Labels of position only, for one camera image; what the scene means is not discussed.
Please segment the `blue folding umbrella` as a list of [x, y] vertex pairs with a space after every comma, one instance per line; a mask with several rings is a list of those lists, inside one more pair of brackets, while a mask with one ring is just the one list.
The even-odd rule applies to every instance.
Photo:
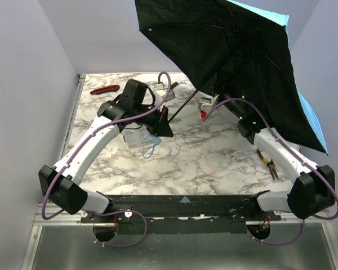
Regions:
[[327, 153], [319, 120], [296, 87], [286, 23], [234, 1], [136, 1], [139, 29], [190, 80], [221, 100], [246, 137], [270, 125]]

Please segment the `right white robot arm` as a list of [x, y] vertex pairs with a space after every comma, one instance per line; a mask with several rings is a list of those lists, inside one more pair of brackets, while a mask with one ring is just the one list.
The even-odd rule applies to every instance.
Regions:
[[288, 144], [250, 101], [229, 98], [221, 101], [220, 105], [231, 109], [238, 103], [246, 104], [255, 116], [249, 124], [239, 124], [242, 136], [268, 154], [292, 183], [288, 191], [267, 191], [259, 195], [257, 203], [260, 209], [288, 212], [300, 219], [337, 218], [338, 194], [335, 191], [334, 170], [329, 165], [319, 166]]

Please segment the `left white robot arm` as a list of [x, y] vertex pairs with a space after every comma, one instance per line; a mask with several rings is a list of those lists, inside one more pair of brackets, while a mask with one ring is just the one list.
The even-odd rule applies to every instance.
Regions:
[[132, 123], [145, 126], [154, 137], [173, 136], [168, 108], [164, 106], [171, 91], [168, 89], [163, 96], [152, 92], [154, 102], [146, 105], [143, 99], [150, 90], [143, 82], [128, 80], [121, 94], [101, 104], [91, 126], [77, 144], [53, 166], [41, 167], [38, 176], [45, 202], [51, 201], [69, 214], [80, 210], [99, 214], [108, 211], [109, 197], [80, 187], [89, 167], [105, 146]]

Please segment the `clear plastic screw box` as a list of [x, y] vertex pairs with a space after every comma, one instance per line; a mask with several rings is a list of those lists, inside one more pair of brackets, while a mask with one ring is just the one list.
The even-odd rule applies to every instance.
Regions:
[[130, 149], [142, 148], [150, 144], [146, 130], [124, 130], [123, 140]]

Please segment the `small black stick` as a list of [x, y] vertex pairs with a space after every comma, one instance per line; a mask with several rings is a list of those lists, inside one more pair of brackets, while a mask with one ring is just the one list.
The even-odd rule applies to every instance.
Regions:
[[172, 83], [171, 84], [171, 89], [173, 89], [173, 88], [175, 88], [175, 87], [177, 87], [179, 84], [178, 84], [178, 82], [174, 82], [174, 83]]

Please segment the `red black utility knife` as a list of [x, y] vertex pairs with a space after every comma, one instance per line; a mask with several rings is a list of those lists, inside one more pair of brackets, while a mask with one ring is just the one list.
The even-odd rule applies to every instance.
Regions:
[[90, 92], [91, 95], [101, 95], [108, 92], [117, 92], [120, 89], [120, 86], [117, 84], [109, 85], [101, 88], [94, 89]]

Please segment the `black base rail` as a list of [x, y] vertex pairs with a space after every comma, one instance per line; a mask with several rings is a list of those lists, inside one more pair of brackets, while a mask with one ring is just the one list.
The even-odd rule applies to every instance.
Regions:
[[115, 216], [88, 214], [81, 219], [100, 233], [117, 229], [135, 235], [187, 233], [246, 233], [247, 224], [260, 225], [280, 215], [260, 209], [257, 195], [111, 195]]

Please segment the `yellow handled pliers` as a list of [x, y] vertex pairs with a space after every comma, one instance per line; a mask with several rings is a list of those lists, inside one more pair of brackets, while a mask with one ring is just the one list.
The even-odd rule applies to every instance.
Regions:
[[258, 157], [261, 159], [261, 161], [268, 167], [269, 172], [272, 176], [272, 179], [273, 180], [279, 179], [273, 159], [268, 160], [267, 158], [265, 158], [262, 155], [259, 148], [256, 149], [256, 153], [257, 153]]

